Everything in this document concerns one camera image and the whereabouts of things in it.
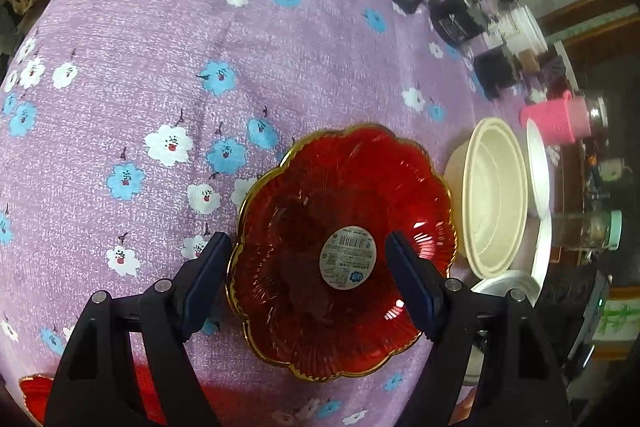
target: silver bolt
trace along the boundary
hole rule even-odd
[[[164,293],[171,289],[171,281],[169,279],[161,279],[154,284],[154,289],[157,292]]]
[[[107,292],[102,291],[102,290],[100,290],[99,292],[96,292],[93,295],[91,295],[91,300],[96,304],[100,304],[106,298],[107,298]]]
[[[450,292],[457,292],[462,289],[462,282],[451,277],[444,282],[444,287]]]
[[[518,302],[522,302],[527,298],[527,296],[524,294],[524,291],[522,291],[520,288],[514,288],[509,292],[509,295],[511,295],[512,299]]]

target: mint green lid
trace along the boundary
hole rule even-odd
[[[611,211],[611,227],[609,229],[609,250],[617,250],[620,245],[620,235],[622,235],[622,211]]]

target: pink cup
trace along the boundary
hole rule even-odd
[[[520,112],[520,125],[533,120],[542,134],[545,145],[572,144],[579,138],[591,136],[589,114],[583,97],[572,97],[565,91],[562,98],[527,105]]]

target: white label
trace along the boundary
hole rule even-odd
[[[337,290],[350,290],[367,280],[376,263],[373,236],[361,227],[344,227],[326,240],[320,253],[324,282]]]

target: red bowl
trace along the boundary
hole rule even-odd
[[[401,230],[446,275],[456,252],[450,213],[424,149],[385,127],[297,142],[241,209],[226,289],[251,348],[305,380],[381,367],[419,336],[386,266],[385,237]]]

